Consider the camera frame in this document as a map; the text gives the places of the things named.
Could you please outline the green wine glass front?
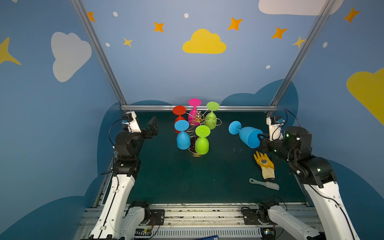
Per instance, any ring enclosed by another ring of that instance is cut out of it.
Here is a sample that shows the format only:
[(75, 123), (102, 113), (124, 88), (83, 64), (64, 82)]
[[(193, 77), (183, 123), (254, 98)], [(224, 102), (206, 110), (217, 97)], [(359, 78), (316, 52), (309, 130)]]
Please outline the green wine glass front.
[(196, 128), (195, 132), (198, 136), (195, 142), (195, 151), (199, 155), (205, 155), (209, 151), (210, 144), (207, 137), (211, 134), (211, 130), (209, 127), (201, 125)]

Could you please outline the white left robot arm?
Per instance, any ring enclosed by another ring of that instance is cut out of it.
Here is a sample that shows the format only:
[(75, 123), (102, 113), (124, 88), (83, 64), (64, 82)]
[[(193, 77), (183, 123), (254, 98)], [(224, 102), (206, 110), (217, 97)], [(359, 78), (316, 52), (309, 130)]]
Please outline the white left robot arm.
[(127, 200), (137, 180), (141, 160), (139, 154), (146, 139), (158, 134), (157, 118), (141, 129), (135, 112), (121, 119), (123, 130), (115, 138), (110, 191), (102, 213), (89, 235), (90, 240), (132, 240), (139, 225), (149, 222), (151, 213), (147, 201), (134, 202), (125, 211)]

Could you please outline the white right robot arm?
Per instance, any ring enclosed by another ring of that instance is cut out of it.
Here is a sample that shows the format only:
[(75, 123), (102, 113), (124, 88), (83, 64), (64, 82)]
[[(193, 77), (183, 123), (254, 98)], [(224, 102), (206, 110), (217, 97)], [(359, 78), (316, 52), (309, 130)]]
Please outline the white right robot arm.
[(257, 214), (262, 224), (277, 224), (297, 240), (357, 240), (359, 236), (342, 201), (336, 174), (324, 158), (312, 154), (312, 134), (302, 127), (285, 129), (281, 139), (259, 134), (259, 150), (287, 161), (309, 194), (322, 231), (309, 227), (275, 201), (261, 204)]

